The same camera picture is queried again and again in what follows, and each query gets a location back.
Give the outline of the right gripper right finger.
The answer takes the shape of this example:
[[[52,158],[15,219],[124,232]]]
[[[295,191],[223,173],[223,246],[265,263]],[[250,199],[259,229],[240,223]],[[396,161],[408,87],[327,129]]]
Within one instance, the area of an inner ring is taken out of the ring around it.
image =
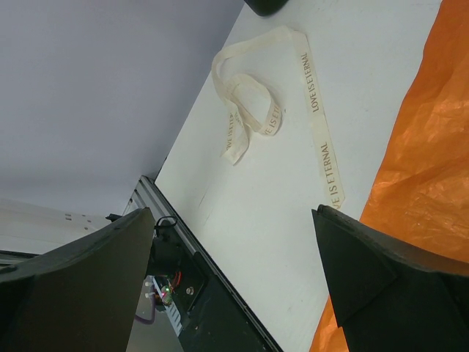
[[[468,264],[320,205],[312,212],[349,351],[467,351]]]

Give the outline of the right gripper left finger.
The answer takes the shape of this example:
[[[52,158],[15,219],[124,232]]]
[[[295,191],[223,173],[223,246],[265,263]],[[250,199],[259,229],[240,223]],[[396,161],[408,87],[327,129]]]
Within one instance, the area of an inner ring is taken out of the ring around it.
[[[155,220],[138,209],[1,270],[2,351],[125,351]]]

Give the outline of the orange wrapping paper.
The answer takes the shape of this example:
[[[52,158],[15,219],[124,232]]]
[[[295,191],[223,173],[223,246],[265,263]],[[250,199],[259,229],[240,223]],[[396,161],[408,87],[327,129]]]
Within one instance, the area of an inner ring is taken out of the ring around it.
[[[468,264],[468,3],[444,1],[360,223]],[[349,351],[330,295],[311,346]]]

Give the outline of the cream lace ribbon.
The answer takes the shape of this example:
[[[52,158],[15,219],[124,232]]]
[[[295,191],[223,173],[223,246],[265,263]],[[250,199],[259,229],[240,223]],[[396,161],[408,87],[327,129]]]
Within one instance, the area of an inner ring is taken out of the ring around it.
[[[290,41],[295,50],[295,58],[300,68],[300,80],[306,102],[309,125],[312,129],[314,147],[320,165],[322,185],[328,204],[340,209],[345,201],[344,188],[339,174],[339,166],[333,148],[322,96],[317,80],[312,52],[304,33],[280,26],[253,39],[229,45],[220,50],[211,65],[211,76],[215,91],[228,111],[226,144],[221,155],[235,165],[249,147],[249,133],[274,136],[282,124],[283,113],[271,91],[253,76],[238,73],[224,81],[219,75],[225,61],[265,48],[275,43]],[[262,119],[255,117],[242,103],[237,91],[239,88],[252,89],[255,95],[267,99],[268,110]]]

